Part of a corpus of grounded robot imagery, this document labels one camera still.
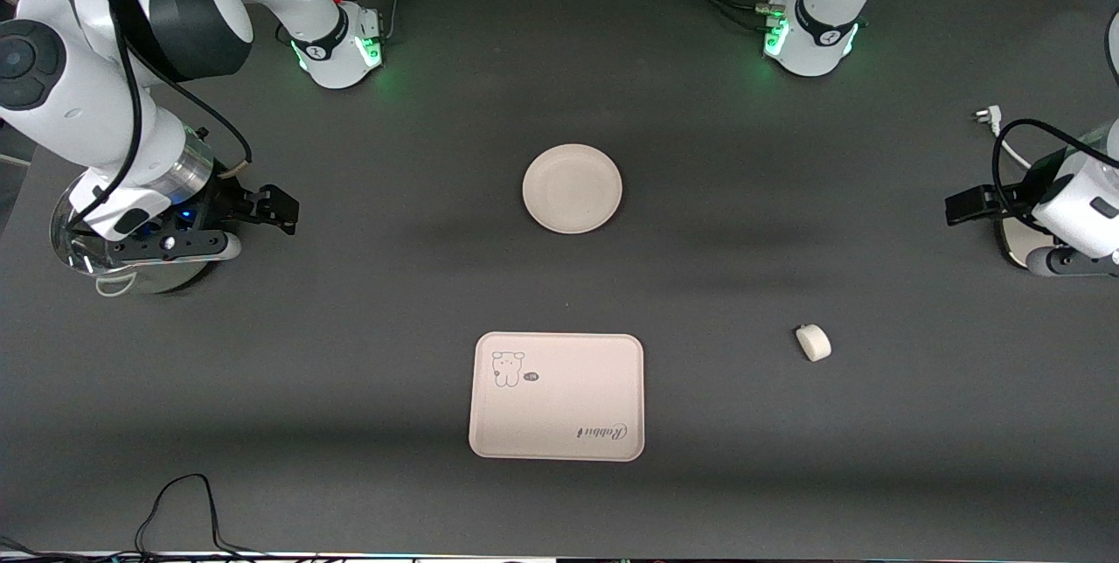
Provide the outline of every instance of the round plate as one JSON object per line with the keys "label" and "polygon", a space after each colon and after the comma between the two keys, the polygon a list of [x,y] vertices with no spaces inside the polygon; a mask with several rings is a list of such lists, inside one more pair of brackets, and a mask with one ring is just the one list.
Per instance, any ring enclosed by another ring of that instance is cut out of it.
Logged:
{"label": "round plate", "polygon": [[521,187],[525,207],[540,226],[575,235],[606,224],[622,201],[618,166],[591,146],[568,143],[540,153]]}

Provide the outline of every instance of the white plate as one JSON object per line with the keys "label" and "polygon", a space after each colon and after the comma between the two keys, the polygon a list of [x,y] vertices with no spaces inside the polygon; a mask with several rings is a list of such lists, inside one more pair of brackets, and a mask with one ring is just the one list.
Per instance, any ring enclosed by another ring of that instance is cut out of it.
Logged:
{"label": "white plate", "polygon": [[614,161],[591,146],[556,146],[528,166],[521,196],[544,228],[567,235],[587,233],[617,212],[622,176]]}
{"label": "white plate", "polygon": [[628,462],[645,449],[636,337],[501,334],[478,340],[470,448],[483,458]]}

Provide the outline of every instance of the white tray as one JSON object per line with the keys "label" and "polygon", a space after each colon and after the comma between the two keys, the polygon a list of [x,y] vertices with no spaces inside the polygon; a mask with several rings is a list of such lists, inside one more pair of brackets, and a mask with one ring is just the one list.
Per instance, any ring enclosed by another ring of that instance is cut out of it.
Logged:
{"label": "white tray", "polygon": [[483,458],[636,459],[645,449],[643,358],[632,336],[482,336],[471,449]]}

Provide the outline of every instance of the rabbit logo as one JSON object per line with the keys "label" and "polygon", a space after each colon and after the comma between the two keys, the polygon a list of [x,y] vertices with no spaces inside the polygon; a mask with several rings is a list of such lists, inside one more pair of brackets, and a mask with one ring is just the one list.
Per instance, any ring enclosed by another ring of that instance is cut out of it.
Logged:
{"label": "rabbit logo", "polygon": [[520,381],[524,353],[493,351],[493,382],[501,388],[513,388]]}

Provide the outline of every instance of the green led light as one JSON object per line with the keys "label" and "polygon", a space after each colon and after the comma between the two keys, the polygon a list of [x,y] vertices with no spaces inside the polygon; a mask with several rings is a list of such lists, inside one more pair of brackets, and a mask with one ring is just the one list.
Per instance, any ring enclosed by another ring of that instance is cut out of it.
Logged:
{"label": "green led light", "polygon": [[295,58],[299,58],[299,68],[307,72],[307,62],[303,62],[303,54],[299,53],[299,48],[295,46],[295,41],[291,43],[291,49],[295,53]]}
{"label": "green led light", "polygon": [[855,22],[855,28],[850,30],[850,38],[847,38],[847,46],[843,48],[844,56],[850,54],[853,46],[855,46],[855,34],[858,34],[858,22]]}
{"label": "green led light", "polygon": [[765,51],[770,56],[778,56],[781,53],[781,48],[784,46],[784,38],[789,37],[789,22],[782,20],[780,26],[777,26],[773,30],[778,30],[777,38],[771,38],[765,43]]}
{"label": "green led light", "polygon": [[357,50],[361,53],[361,58],[370,69],[380,65],[380,45],[376,38],[354,37],[354,45],[357,46]]}

